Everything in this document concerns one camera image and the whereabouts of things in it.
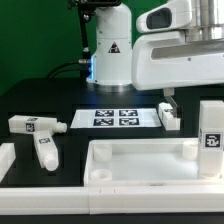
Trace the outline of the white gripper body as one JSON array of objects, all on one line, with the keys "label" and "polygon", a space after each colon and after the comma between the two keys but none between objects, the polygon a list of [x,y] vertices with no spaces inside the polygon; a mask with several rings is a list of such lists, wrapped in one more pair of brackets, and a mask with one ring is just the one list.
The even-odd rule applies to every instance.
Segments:
[{"label": "white gripper body", "polygon": [[224,0],[168,0],[136,21],[138,90],[224,83]]}]

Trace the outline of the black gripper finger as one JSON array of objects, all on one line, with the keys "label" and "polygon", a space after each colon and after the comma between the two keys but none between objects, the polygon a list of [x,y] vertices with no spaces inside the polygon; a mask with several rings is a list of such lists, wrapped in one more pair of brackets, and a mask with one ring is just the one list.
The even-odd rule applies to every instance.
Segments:
[{"label": "black gripper finger", "polygon": [[178,117],[178,105],[176,101],[174,100],[175,95],[175,89],[174,88],[164,88],[163,89],[163,95],[166,101],[171,105],[172,107],[172,114],[175,118]]}]

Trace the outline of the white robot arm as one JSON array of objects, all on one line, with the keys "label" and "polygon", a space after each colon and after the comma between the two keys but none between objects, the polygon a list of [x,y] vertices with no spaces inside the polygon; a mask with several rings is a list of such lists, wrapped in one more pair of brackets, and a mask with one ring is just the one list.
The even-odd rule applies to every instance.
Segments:
[{"label": "white robot arm", "polygon": [[87,82],[104,91],[224,83],[224,0],[167,0],[136,20],[121,4],[96,10],[97,49]]}]

